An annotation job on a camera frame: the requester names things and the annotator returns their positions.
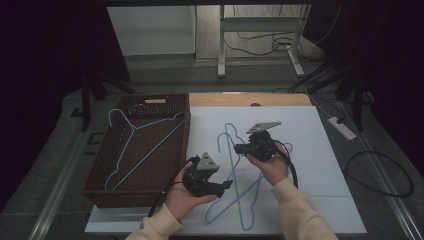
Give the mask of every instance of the hand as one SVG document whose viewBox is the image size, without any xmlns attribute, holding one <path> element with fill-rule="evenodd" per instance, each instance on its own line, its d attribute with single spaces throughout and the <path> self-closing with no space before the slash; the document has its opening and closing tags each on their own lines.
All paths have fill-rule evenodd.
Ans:
<svg viewBox="0 0 424 240">
<path fill-rule="evenodd" d="M 174 217 L 180 221 L 182 218 L 187 216 L 193 208 L 212 202 L 217 199 L 216 195 L 207 195 L 202 197 L 194 197 L 181 183 L 183 180 L 184 173 L 193 163 L 188 163 L 175 178 L 175 183 L 168 191 L 165 204 L 169 211 Z"/>
<path fill-rule="evenodd" d="M 283 149 L 281 143 L 276 142 L 275 145 L 284 154 L 286 151 Z M 288 166 L 286 161 L 277 153 L 273 158 L 266 162 L 261 162 L 250 154 L 246 155 L 250 163 L 258 167 L 264 174 L 265 179 L 274 186 L 281 180 L 288 177 Z"/>
</svg>

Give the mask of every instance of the wicker basket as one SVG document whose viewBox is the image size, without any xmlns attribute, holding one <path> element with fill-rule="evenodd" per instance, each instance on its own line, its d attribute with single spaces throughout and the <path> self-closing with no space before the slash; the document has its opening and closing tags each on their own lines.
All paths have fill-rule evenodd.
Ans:
<svg viewBox="0 0 424 240">
<path fill-rule="evenodd" d="M 186 160 L 191 117 L 188 94 L 122 95 L 117 109 L 122 112 L 115 110 L 110 114 L 112 126 L 103 137 L 82 194 L 99 208 L 152 206 Z M 134 129 L 123 114 L 135 127 L 175 118 Z M 119 171 L 109 178 L 105 190 L 118 159 Z M 112 191 L 137 164 L 132 174 Z"/>
</svg>

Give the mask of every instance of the sleeve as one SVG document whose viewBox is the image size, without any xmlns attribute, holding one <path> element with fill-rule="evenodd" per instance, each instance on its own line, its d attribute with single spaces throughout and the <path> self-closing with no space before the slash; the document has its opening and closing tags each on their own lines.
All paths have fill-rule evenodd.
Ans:
<svg viewBox="0 0 424 240">
<path fill-rule="evenodd" d="M 288 178 L 271 188 L 279 204 L 280 221 L 286 240 L 333 240 L 336 235 L 315 210 L 311 198 L 297 190 Z"/>
<path fill-rule="evenodd" d="M 141 229 L 131 233 L 126 240 L 165 240 L 181 226 L 168 207 L 163 204 L 153 217 L 145 217 Z"/>
</svg>

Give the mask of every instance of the white table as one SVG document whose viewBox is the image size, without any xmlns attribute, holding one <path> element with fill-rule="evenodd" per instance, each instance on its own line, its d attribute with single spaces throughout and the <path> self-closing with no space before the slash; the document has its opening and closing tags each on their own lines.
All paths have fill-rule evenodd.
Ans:
<svg viewBox="0 0 424 240">
<path fill-rule="evenodd" d="M 331 229 L 338 236 L 352 236 L 366 233 L 356 205 L 341 173 L 318 112 L 312 106 L 279 107 L 191 107 L 191 129 L 187 157 L 208 152 L 220 165 L 220 170 L 210 181 L 222 183 L 231 172 L 229 152 L 225 137 L 220 139 L 221 153 L 217 148 L 217 137 L 225 132 L 225 124 L 232 123 L 239 136 L 247 141 L 245 133 L 256 122 L 281 121 L 280 126 L 269 130 L 271 137 L 290 142 L 293 145 L 291 158 L 296 167 L 299 189 L 311 196 L 316 209 L 327 219 Z M 258 177 L 259 170 L 246 159 L 242 159 L 236 170 L 240 191 Z M 280 235 L 278 205 L 269 192 L 271 186 L 261 180 L 258 199 L 254 205 L 255 221 L 251 230 L 241 226 L 238 204 L 211 224 L 204 217 L 209 205 L 199 206 L 183 219 L 184 227 L 176 235 Z M 245 226 L 250 225 L 253 214 L 250 203 L 252 190 L 240 200 Z M 235 199 L 235 183 L 228 189 L 221 201 L 214 206 L 216 213 Z M 128 234 L 139 228 L 141 220 L 148 213 L 146 208 L 98 209 L 93 208 L 86 232 L 99 234 Z"/>
</svg>

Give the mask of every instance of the cable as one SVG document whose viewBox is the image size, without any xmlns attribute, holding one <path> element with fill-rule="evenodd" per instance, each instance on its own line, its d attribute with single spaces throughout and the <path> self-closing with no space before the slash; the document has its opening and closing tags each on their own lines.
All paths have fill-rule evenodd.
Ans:
<svg viewBox="0 0 424 240">
<path fill-rule="evenodd" d="M 302 4 L 302 8 L 300 9 L 299 16 L 302 16 L 302 13 L 303 13 L 303 4 Z"/>
<path fill-rule="evenodd" d="M 325 61 L 325 54 L 324 56 L 305 56 L 305 53 L 303 52 L 303 50 L 305 49 L 299 42 L 299 47 L 300 47 L 300 51 L 299 48 L 296 49 L 297 55 L 300 59 L 302 59 L 305 62 L 323 62 Z"/>
<path fill-rule="evenodd" d="M 290 4 L 290 10 L 291 10 L 292 15 L 293 15 L 293 17 L 294 17 L 293 4 Z"/>
<path fill-rule="evenodd" d="M 307 90 L 308 88 L 307 87 L 305 87 L 305 93 L 306 93 L 306 95 L 308 95 L 308 97 L 315 103 L 315 106 L 317 106 L 318 108 L 319 108 L 319 110 L 321 110 L 323 113 L 325 113 L 325 115 L 327 115 L 328 116 L 328 118 L 331 118 L 331 115 L 330 114 L 328 114 L 324 109 L 322 109 L 321 108 L 321 106 L 315 101 L 315 99 L 311 96 L 311 95 L 309 95 L 309 93 L 308 93 L 308 90 Z"/>
<path fill-rule="evenodd" d="M 303 78 L 302 80 L 300 80 L 299 82 L 297 82 L 296 84 L 294 84 L 293 86 L 291 86 L 288 90 L 287 93 L 294 93 L 294 90 L 302 85 L 303 83 L 307 82 L 308 80 L 310 80 L 311 78 L 313 78 L 315 75 L 321 73 L 322 71 L 324 71 L 324 69 L 326 69 L 329 66 L 329 64 L 327 62 L 324 62 L 323 64 L 321 64 L 317 69 L 315 69 L 312 73 L 310 73 L 307 77 Z"/>
<path fill-rule="evenodd" d="M 272 50 L 272 51 L 267 52 L 267 53 L 252 53 L 252 52 L 246 51 L 246 50 L 244 50 L 244 49 L 240 49 L 240 48 L 235 48 L 235 47 L 231 47 L 231 46 L 229 46 L 229 45 L 228 45 L 228 43 L 227 43 L 227 41 L 225 40 L 225 38 L 224 38 L 224 43 L 225 43 L 225 45 L 227 45 L 227 47 L 228 47 L 229 49 L 237 50 L 237 51 L 241 51 L 241 52 L 245 52 L 245 53 L 247 53 L 247 54 L 251 54 L 251 55 L 254 55 L 254 56 L 266 56 L 266 55 L 269 55 L 269 54 L 271 54 L 271 53 L 273 53 L 273 52 L 277 51 L 277 50 Z"/>
<path fill-rule="evenodd" d="M 274 140 L 274 141 L 279 142 L 284 147 L 284 149 L 286 150 L 286 154 L 285 154 L 280 149 L 276 148 L 277 153 L 286 161 L 287 165 L 290 168 L 290 171 L 292 172 L 293 184 L 296 186 L 296 188 L 299 188 L 296 168 L 294 167 L 293 162 L 291 161 L 289 150 L 287 149 L 287 147 L 284 143 L 280 142 L 279 140 Z"/>
<path fill-rule="evenodd" d="M 337 22 L 337 18 L 339 17 L 339 13 L 340 13 L 340 9 L 341 9 L 341 8 L 342 8 L 342 5 L 340 4 L 340 5 L 339 5 L 339 9 L 337 10 L 336 17 L 334 18 L 334 21 L 333 21 L 333 24 L 331 25 L 330 30 L 328 30 L 327 34 L 325 34 L 325 35 L 324 35 L 324 37 L 322 37 L 320 40 L 318 40 L 318 41 L 314 42 L 314 45 L 316 45 L 317 43 L 320 43 L 322 40 L 324 40 L 324 39 L 328 36 L 328 34 L 330 34 L 331 30 L 333 30 L 334 25 L 335 25 L 335 24 L 336 24 L 336 22 Z"/>
<path fill-rule="evenodd" d="M 262 14 L 262 16 L 264 16 L 266 13 L 268 13 L 269 12 L 269 8 L 270 8 L 270 6 L 271 5 L 268 5 L 268 9 L 267 9 L 267 11 L 264 13 L 264 14 Z M 241 17 L 241 15 L 239 14 L 239 11 L 238 11 L 238 7 L 237 7 L 237 5 L 233 5 L 233 15 L 234 15 L 234 17 L 236 16 L 236 9 L 237 9 L 237 15 L 238 16 L 240 16 Z M 269 54 L 271 54 L 271 53 L 274 53 L 274 52 L 286 52 L 286 51 L 288 51 L 289 50 L 289 47 L 288 47 L 288 45 L 290 45 L 291 46 L 291 42 L 290 43 L 282 43 L 282 42 L 279 42 L 278 40 L 281 40 L 281 39 L 286 39 L 286 40 L 290 40 L 290 41 L 293 41 L 293 39 L 291 39 L 291 38 L 277 38 L 277 39 L 274 39 L 274 36 L 275 35 L 281 35 L 281 34 L 290 34 L 290 33 L 293 33 L 293 32 L 281 32 L 281 33 L 272 33 L 272 34 L 263 34 L 263 35 L 259 35 L 259 36 L 254 36 L 254 37 L 242 37 L 242 36 L 240 36 L 240 33 L 239 32 L 237 32 L 237 36 L 240 38 L 240 39 L 244 39 L 244 40 L 251 40 L 251 39 L 256 39 L 256 38 L 262 38 L 262 37 L 268 37 L 268 36 L 272 36 L 272 45 L 271 45 L 271 51 L 270 52 L 266 52 L 266 53 L 253 53 L 253 52 L 250 52 L 250 51 L 247 51 L 247 50 L 244 50 L 244 49 L 241 49 L 241 48 L 235 48 L 235 47 L 231 47 L 231 46 L 229 46 L 229 44 L 226 42 L 226 40 L 225 40 L 225 38 L 224 38 L 224 42 L 225 42 L 225 45 L 227 45 L 227 47 L 228 48 L 230 48 L 230 49 L 232 49 L 232 50 L 237 50 L 237 51 L 241 51 L 241 52 L 245 52 L 245 53 L 247 53 L 247 54 L 250 54 L 250 55 L 254 55 L 254 56 L 266 56 L 266 55 L 269 55 Z"/>
<path fill-rule="evenodd" d="M 318 80 L 320 80 L 322 77 L 326 76 L 327 74 L 329 74 L 329 73 L 333 70 L 333 68 L 332 68 L 330 65 L 329 65 L 326 69 L 327 69 L 327 71 L 326 71 L 326 72 L 324 72 L 324 70 L 323 70 L 323 71 L 321 71 L 321 72 L 318 74 L 318 76 L 316 76 L 316 77 L 315 77 L 315 79 L 310 80 L 310 81 L 309 81 L 309 83 L 307 83 L 307 84 L 305 85 L 305 87 L 309 87 L 309 85 L 317 83 L 317 82 L 318 82 Z"/>
<path fill-rule="evenodd" d="M 182 182 L 173 182 L 175 180 L 175 178 L 177 177 L 178 173 L 181 172 L 181 170 L 184 169 L 185 166 L 187 166 L 187 164 L 190 161 L 186 161 L 185 164 L 171 177 L 171 179 L 169 180 L 168 184 L 166 184 L 166 186 L 163 188 L 162 192 L 160 193 L 160 195 L 156 198 L 156 200 L 153 202 L 153 205 L 150 207 L 150 211 L 149 214 L 147 215 L 148 217 L 153 216 L 153 213 L 155 212 L 156 206 L 158 205 L 158 203 L 163 199 L 164 196 L 166 196 L 166 194 L 168 194 L 169 189 L 178 183 L 182 183 Z"/>
<path fill-rule="evenodd" d="M 390 162 L 394 163 L 403 172 L 403 174 L 408 179 L 408 182 L 409 182 L 409 191 L 407 191 L 406 193 L 403 193 L 403 194 L 393 194 L 393 193 L 384 192 L 384 191 L 381 191 L 379 189 L 376 189 L 376 188 L 374 188 L 374 187 L 372 187 L 370 185 L 367 185 L 364 182 L 360 181 L 359 179 L 357 179 L 357 178 L 353 177 L 352 175 L 350 175 L 348 173 L 348 171 L 349 171 L 349 166 L 352 163 L 353 159 L 355 159 L 356 157 L 358 157 L 360 155 L 364 155 L 364 154 L 376 154 L 376 155 L 385 157 L 387 160 L 389 160 Z M 376 192 L 376 193 L 379 193 L 379 194 L 383 194 L 385 196 L 405 198 L 405 197 L 411 196 L 411 194 L 414 192 L 414 183 L 412 182 L 412 179 L 409 176 L 409 174 L 406 172 L 406 170 L 399 163 L 397 163 L 393 158 L 391 158 L 391 157 L 389 157 L 389 156 L 387 156 L 387 155 L 385 155 L 383 153 L 380 153 L 380 152 L 376 152 L 376 151 L 361 151 L 361 152 L 358 152 L 358 153 L 354 154 L 352 157 L 349 158 L 349 160 L 347 162 L 347 165 L 345 167 L 345 170 L 343 171 L 343 174 L 346 177 L 349 177 L 350 179 L 352 179 L 355 182 L 359 183 L 360 185 L 362 185 L 366 189 L 368 189 L 370 191 L 373 191 L 373 192 Z"/>
<path fill-rule="evenodd" d="M 315 103 L 315 105 L 317 106 L 317 107 L 319 107 L 318 106 L 318 103 L 312 98 L 312 96 L 311 95 L 309 95 L 308 93 L 306 93 L 310 98 L 311 98 L 311 100 Z M 319 98 L 319 99 L 321 99 L 321 100 L 323 100 L 323 101 L 325 101 L 325 102 L 327 102 L 328 104 L 330 104 L 334 109 L 336 109 L 341 115 L 342 115 L 342 117 L 340 117 L 340 118 L 338 118 L 338 120 L 337 120 L 337 123 L 338 124 L 340 124 L 340 123 L 342 123 L 345 119 L 346 119 L 346 114 L 344 113 L 344 112 L 342 112 L 338 107 L 336 107 L 332 102 L 330 102 L 330 101 L 328 101 L 327 99 L 324 99 L 324 98 L 322 98 L 322 97 L 320 97 L 320 96 L 318 96 L 317 94 L 315 94 L 315 96 L 317 97 L 317 98 Z"/>
</svg>

